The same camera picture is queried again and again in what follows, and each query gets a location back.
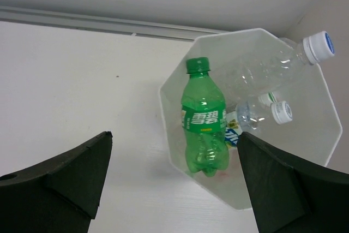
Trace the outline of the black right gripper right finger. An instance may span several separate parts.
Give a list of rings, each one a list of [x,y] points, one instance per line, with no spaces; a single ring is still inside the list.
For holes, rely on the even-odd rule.
[[[248,132],[237,149],[259,232],[348,232],[348,174]]]

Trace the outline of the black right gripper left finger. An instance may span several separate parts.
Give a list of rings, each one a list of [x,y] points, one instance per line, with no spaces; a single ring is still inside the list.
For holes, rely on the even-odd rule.
[[[112,152],[111,132],[1,176],[1,232],[88,232]]]

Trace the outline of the blue white label clear bottle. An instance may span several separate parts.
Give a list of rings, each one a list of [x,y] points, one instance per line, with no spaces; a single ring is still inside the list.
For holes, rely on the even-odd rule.
[[[286,124],[293,120],[292,110],[286,101],[266,105],[258,98],[250,98],[240,102],[235,109],[226,114],[225,144],[228,149],[237,146],[242,132],[255,136],[265,134],[277,125]]]

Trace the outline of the clear unlabelled plastic bottle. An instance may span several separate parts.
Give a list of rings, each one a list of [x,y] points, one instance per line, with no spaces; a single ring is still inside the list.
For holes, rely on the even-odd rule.
[[[273,92],[298,80],[304,72],[335,56],[326,31],[296,43],[280,38],[278,44],[260,45],[212,73],[223,93],[234,101]]]

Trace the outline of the green label clear bottle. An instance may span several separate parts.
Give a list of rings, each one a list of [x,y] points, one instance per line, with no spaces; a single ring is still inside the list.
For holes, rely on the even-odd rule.
[[[273,92],[268,92],[266,94],[262,94],[258,97],[260,103],[270,106],[272,103],[278,102],[276,95]]]

